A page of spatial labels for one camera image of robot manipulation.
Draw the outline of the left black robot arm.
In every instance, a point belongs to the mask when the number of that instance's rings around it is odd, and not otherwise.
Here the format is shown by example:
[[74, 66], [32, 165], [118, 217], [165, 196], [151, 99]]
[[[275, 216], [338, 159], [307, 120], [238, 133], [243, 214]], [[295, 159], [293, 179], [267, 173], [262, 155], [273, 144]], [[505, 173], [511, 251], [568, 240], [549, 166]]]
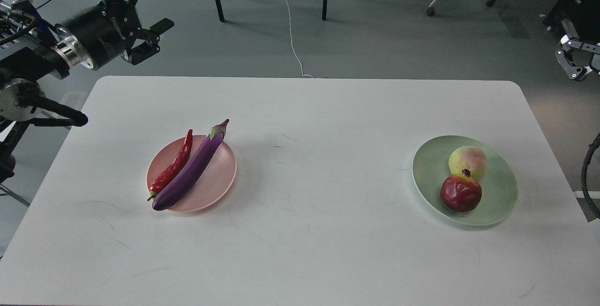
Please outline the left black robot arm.
[[12, 153], [30, 125], [82, 127], [88, 118], [79, 110], [45, 96], [39, 80], [64, 79], [77, 66], [97, 70], [116, 58], [138, 65], [159, 53], [159, 39], [173, 28], [164, 18], [145, 29], [136, 10], [138, 0], [100, 0], [68, 20], [51, 24], [31, 0], [1, 3], [1, 180], [14, 175]]

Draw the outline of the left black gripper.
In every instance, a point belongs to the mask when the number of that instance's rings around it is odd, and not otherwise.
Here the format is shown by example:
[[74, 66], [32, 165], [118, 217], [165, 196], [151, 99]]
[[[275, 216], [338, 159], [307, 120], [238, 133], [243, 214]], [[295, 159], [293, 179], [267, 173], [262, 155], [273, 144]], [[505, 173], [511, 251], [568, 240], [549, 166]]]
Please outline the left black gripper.
[[138, 65], [159, 53], [161, 35], [174, 27], [163, 18], [141, 28], [136, 9], [138, 0], [101, 0], [55, 25], [60, 39], [73, 37], [83, 50], [82, 64], [98, 70], [124, 54], [124, 60]]

